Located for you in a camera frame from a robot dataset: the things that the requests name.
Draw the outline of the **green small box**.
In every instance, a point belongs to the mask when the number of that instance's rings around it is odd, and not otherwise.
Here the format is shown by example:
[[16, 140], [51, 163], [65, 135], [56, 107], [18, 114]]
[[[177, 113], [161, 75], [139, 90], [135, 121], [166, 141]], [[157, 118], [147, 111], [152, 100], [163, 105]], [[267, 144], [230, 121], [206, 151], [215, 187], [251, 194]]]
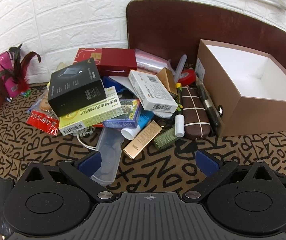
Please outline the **green small box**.
[[169, 145], [174, 144], [179, 137], [175, 135], [175, 128], [172, 127], [171, 129], [166, 130], [165, 132], [157, 135], [154, 139], [154, 146], [157, 150], [162, 150], [167, 148]]

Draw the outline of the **gold small carton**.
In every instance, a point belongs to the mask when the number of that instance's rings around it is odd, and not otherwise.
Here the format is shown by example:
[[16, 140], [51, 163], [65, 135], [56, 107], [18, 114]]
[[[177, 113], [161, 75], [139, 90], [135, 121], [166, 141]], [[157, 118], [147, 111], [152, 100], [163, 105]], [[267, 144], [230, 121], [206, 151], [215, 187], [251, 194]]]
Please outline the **gold small carton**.
[[157, 77], [172, 96], [177, 95], [176, 83], [174, 82], [172, 72], [168, 68], [163, 68], [157, 74]]

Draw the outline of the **black yellow marker pen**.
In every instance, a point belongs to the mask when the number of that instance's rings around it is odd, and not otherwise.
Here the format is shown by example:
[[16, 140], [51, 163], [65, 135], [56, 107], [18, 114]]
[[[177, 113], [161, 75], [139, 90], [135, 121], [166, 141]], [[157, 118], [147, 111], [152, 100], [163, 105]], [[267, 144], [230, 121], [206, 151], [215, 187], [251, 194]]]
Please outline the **black yellow marker pen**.
[[182, 138], [185, 135], [185, 118], [183, 115], [183, 97], [182, 97], [182, 84], [176, 83], [177, 89], [177, 110], [175, 116], [175, 136]]

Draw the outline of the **blue tiger card box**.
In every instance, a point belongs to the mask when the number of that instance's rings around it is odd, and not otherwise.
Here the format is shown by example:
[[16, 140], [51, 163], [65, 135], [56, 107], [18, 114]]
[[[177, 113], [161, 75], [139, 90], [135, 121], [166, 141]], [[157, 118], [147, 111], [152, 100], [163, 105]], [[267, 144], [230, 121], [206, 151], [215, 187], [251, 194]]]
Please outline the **blue tiger card box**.
[[136, 128], [141, 114], [142, 106], [139, 99], [121, 99], [123, 114], [104, 121], [106, 128]]

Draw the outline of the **brown plaid glasses case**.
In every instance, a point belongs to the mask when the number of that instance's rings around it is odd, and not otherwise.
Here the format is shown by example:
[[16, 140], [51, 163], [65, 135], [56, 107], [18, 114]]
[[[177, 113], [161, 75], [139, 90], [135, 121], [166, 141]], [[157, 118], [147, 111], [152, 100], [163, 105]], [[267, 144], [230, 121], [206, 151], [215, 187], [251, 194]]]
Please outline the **brown plaid glasses case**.
[[211, 131], [205, 108], [195, 88], [182, 87], [185, 135], [190, 140], [207, 137]]

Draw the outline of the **pink bottle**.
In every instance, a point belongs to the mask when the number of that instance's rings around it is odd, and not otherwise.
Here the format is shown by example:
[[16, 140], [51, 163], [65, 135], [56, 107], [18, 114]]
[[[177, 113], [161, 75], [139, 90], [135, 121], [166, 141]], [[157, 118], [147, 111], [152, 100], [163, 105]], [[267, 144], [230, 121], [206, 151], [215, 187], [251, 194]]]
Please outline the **pink bottle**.
[[1, 78], [10, 98], [15, 98], [19, 95], [18, 85], [14, 82], [8, 72], [13, 70], [14, 55], [10, 51], [5, 51], [0, 54], [0, 72], [6, 72]]

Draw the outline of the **red snack packet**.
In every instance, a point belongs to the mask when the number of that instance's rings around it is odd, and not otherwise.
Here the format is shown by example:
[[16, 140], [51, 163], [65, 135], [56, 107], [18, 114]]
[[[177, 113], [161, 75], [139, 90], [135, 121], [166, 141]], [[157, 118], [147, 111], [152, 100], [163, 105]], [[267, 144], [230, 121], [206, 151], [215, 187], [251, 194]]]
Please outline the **red snack packet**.
[[33, 110], [26, 123], [50, 135], [58, 133], [59, 120], [39, 111]]

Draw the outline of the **blue white tube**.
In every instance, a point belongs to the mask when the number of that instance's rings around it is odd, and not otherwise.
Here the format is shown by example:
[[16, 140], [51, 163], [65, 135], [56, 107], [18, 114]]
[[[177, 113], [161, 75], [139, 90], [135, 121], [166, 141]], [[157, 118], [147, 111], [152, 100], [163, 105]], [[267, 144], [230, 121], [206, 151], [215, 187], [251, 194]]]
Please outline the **blue white tube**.
[[152, 120], [154, 113], [152, 111], [142, 110], [140, 117], [138, 119], [138, 125], [136, 128], [123, 128], [121, 134], [127, 140], [133, 140], [139, 132]]

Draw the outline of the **clear plastic case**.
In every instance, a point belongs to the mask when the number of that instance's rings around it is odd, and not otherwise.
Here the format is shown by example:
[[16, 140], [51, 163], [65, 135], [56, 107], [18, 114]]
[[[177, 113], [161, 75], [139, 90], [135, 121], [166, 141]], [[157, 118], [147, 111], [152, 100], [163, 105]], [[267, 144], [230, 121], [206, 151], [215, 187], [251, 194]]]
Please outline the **clear plastic case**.
[[91, 179], [102, 186], [108, 186], [115, 181], [122, 154], [121, 146], [124, 137], [113, 128], [103, 128], [96, 149], [101, 155], [101, 167], [91, 176]]

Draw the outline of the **red tape roll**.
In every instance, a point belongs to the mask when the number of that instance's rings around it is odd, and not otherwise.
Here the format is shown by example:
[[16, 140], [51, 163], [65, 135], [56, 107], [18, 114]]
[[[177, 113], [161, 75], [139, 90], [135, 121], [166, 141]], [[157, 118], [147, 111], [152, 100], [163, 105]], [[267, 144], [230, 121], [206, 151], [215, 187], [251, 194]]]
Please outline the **red tape roll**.
[[181, 83], [182, 86], [189, 86], [196, 81], [196, 74], [193, 69], [187, 69], [182, 71], [178, 82]]

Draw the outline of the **yellow white medicine box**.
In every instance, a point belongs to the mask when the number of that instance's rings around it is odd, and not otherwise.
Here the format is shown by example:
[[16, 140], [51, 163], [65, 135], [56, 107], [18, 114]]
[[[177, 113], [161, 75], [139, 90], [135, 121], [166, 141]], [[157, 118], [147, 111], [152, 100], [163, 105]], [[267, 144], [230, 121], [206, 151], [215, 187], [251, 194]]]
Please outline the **yellow white medicine box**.
[[81, 129], [123, 115], [114, 86], [105, 89], [106, 98], [59, 118], [59, 131], [69, 135]]

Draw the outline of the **black charger box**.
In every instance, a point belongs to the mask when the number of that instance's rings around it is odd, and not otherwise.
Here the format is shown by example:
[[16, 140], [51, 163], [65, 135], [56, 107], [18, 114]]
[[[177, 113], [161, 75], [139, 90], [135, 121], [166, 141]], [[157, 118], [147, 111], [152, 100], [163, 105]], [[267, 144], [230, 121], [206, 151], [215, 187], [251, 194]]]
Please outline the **black charger box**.
[[105, 98], [106, 93], [94, 58], [51, 74], [48, 103], [58, 117]]

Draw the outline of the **dark red gift box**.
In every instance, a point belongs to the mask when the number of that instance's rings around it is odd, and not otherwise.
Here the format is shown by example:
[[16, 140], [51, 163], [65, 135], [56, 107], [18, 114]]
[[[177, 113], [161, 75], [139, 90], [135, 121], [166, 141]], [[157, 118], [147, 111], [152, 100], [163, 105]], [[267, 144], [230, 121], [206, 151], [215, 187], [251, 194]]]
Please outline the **dark red gift box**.
[[97, 69], [101, 76], [128, 76], [131, 70], [137, 70], [134, 49], [102, 48]]

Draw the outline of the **black silver pen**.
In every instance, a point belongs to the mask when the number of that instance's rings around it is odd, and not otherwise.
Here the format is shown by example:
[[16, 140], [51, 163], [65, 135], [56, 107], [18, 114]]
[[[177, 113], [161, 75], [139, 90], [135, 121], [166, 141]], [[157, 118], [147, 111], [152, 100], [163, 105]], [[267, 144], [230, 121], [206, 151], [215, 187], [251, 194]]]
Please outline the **black silver pen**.
[[202, 81], [200, 81], [200, 79], [197, 79], [196, 84], [197, 84], [199, 96], [200, 96], [202, 104], [205, 108], [205, 111], [207, 112], [207, 114], [210, 118], [211, 124], [214, 126], [214, 128], [216, 128], [219, 126], [220, 123], [219, 123], [217, 111], [214, 107], [214, 104], [213, 104], [211, 98], [210, 98], [210, 95], [208, 94], [204, 84], [202, 83]]

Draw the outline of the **gold slim box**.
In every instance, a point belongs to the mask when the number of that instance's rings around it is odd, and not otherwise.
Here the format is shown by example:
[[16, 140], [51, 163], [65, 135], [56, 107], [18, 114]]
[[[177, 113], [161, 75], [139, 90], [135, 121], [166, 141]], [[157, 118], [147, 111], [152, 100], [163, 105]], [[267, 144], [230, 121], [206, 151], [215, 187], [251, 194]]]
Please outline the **gold slim box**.
[[161, 127], [151, 121], [124, 149], [124, 153], [134, 159], [161, 131]]

